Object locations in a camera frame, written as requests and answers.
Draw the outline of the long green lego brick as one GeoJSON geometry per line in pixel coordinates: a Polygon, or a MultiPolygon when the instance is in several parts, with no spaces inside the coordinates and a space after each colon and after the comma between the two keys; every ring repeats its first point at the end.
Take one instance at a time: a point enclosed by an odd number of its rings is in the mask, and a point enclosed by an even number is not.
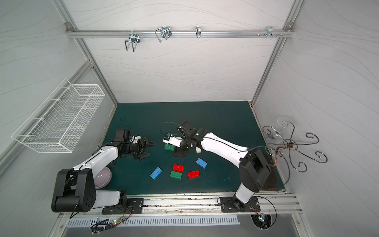
{"type": "Polygon", "coordinates": [[[175,149],[176,149],[176,147],[175,147],[174,145],[165,144],[164,149],[165,149],[166,151],[172,151],[172,152],[174,152],[175,149]]]}

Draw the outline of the blue lego brick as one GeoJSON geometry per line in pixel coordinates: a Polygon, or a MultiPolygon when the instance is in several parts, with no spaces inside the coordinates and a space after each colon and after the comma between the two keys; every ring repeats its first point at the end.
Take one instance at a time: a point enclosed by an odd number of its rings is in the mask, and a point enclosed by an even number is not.
{"type": "Polygon", "coordinates": [[[158,176],[162,173],[162,169],[157,167],[151,174],[150,174],[150,177],[153,179],[153,180],[156,180],[158,178],[158,176]]]}
{"type": "Polygon", "coordinates": [[[198,158],[196,160],[196,164],[198,164],[200,167],[202,167],[203,169],[205,169],[208,165],[207,162],[205,162],[204,160],[202,160],[201,158],[198,158]]]}

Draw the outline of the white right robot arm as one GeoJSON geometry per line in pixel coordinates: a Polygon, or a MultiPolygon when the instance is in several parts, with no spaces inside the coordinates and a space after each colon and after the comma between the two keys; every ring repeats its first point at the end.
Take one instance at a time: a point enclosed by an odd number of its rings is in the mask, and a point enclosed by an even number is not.
{"type": "Polygon", "coordinates": [[[235,205],[248,204],[254,194],[259,192],[272,169],[260,148],[248,148],[226,141],[206,129],[190,129],[178,127],[181,137],[171,133],[164,136],[165,144],[173,145],[175,152],[186,157],[190,148],[214,153],[229,161],[239,169],[241,184],[234,194],[235,205]]]}

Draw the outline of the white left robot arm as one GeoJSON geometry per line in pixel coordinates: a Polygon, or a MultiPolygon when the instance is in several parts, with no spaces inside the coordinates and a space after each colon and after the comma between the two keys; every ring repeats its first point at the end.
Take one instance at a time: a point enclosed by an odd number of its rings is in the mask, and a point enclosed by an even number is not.
{"type": "Polygon", "coordinates": [[[122,211],[129,203],[124,191],[102,191],[95,188],[95,177],[119,156],[131,154],[142,160],[150,153],[147,148],[155,143],[147,138],[131,142],[117,138],[101,147],[90,158],[71,169],[58,172],[51,202],[53,212],[89,212],[92,209],[116,206],[122,211]]]}

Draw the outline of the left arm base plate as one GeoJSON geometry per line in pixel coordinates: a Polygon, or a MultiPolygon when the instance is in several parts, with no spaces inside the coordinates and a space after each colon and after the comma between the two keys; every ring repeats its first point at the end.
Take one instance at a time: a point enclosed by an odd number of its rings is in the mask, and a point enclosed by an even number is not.
{"type": "Polygon", "coordinates": [[[102,209],[103,215],[112,214],[141,214],[144,204],[143,198],[130,198],[127,200],[126,204],[117,204],[113,206],[106,206],[102,209]]]}

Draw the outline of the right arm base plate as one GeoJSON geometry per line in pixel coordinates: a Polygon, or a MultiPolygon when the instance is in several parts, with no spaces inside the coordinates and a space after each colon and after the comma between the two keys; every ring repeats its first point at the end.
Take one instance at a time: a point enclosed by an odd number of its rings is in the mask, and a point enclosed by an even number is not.
{"type": "Polygon", "coordinates": [[[229,212],[260,212],[260,204],[257,197],[252,197],[248,203],[242,203],[236,197],[219,197],[218,205],[223,213],[229,212]]]}

